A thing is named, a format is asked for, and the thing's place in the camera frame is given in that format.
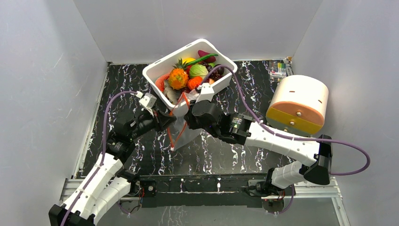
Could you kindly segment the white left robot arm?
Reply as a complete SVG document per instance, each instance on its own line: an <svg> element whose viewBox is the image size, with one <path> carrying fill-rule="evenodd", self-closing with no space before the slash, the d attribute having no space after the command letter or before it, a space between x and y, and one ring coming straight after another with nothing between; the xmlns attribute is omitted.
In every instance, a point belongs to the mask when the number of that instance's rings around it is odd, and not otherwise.
<svg viewBox="0 0 399 226"><path fill-rule="evenodd" d="M118 113L114 128L103 145L105 153L75 192L61 205L49 210L52 226L95 226L104 214L123 196L135 196L141 184L133 173L123 172L136 145L134 139L147 132L164 131L176 117L156 108L141 108Z"/></svg>

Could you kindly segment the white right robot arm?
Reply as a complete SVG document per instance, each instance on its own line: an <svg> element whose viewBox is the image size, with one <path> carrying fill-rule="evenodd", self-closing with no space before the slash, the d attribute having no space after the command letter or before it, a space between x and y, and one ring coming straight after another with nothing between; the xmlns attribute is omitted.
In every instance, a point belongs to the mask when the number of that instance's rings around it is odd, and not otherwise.
<svg viewBox="0 0 399 226"><path fill-rule="evenodd" d="M277 195L288 186L303 181L317 185L330 183L330 143L307 141L286 132L283 135L287 138L280 137L278 129L258 123L247 115L224 113L208 100L190 104L184 120L189 129L203 129L228 144L263 148L295 160L284 167L269 169L258 190Z"/></svg>

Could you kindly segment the clear zip top bag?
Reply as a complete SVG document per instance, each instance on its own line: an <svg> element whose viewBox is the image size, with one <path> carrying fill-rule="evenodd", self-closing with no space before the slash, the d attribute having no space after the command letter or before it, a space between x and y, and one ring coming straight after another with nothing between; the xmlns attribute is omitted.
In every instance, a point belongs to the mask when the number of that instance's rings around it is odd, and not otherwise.
<svg viewBox="0 0 399 226"><path fill-rule="evenodd" d="M184 115L189 110L190 101L195 101L198 96L199 93L196 91L184 92L178 99L177 104L170 110L170 113L177 117L174 125L167 129L171 151L176 151L188 144L201 132L201 129L189 129L184 120Z"/></svg>

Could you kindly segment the orange toy pineapple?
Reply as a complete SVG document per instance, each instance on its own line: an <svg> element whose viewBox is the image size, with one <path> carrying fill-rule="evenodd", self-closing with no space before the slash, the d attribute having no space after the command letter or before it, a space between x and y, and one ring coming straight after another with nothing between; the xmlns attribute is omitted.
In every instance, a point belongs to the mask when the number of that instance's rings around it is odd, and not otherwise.
<svg viewBox="0 0 399 226"><path fill-rule="evenodd" d="M173 70L169 73L168 83L174 90L181 90L187 87L189 75L186 72L187 63L180 58L175 63Z"/></svg>

